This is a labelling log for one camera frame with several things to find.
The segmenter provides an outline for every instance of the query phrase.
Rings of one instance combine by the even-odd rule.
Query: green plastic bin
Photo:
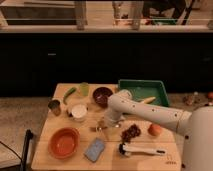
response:
[[[156,99],[150,104],[169,107],[169,100],[162,81],[120,79],[118,88],[119,90],[129,90],[135,101],[154,96]]]

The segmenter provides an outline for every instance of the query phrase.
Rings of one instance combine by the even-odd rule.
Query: terracotta bowl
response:
[[[108,97],[113,94],[112,90],[107,87],[99,87],[93,92],[95,102],[102,108],[107,107]]]
[[[75,128],[62,128],[56,131],[49,142],[50,154],[58,159],[65,159],[74,154],[79,143],[79,132]]]

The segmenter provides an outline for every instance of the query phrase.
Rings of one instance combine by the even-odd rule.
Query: white handle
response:
[[[153,155],[165,155],[166,154],[166,150],[164,150],[164,149],[141,148],[141,147],[134,147],[134,146],[128,146],[128,145],[124,145],[123,149],[128,152],[143,152],[143,153],[153,154]]]

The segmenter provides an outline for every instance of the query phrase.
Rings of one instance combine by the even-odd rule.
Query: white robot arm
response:
[[[115,126],[123,113],[141,116],[185,137],[182,171],[213,170],[213,107],[203,107],[193,113],[135,102],[128,90],[108,99],[104,119],[107,126]]]

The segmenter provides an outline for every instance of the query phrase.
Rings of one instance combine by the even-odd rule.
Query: cabinet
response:
[[[51,95],[59,82],[162,80],[212,90],[212,34],[0,34],[0,96]]]

